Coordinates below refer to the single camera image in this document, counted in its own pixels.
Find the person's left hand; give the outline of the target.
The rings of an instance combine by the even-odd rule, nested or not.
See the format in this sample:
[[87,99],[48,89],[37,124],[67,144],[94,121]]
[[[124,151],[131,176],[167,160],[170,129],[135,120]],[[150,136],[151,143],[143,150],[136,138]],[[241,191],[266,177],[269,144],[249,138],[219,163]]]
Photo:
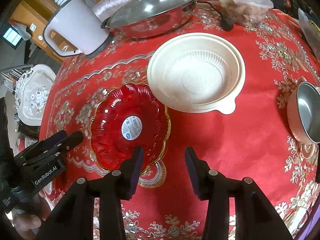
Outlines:
[[23,239],[34,239],[36,234],[33,232],[33,230],[38,229],[42,222],[48,218],[50,213],[51,209],[49,204],[45,199],[41,198],[39,215],[27,212],[18,214],[18,212],[13,209],[12,222],[16,231]]

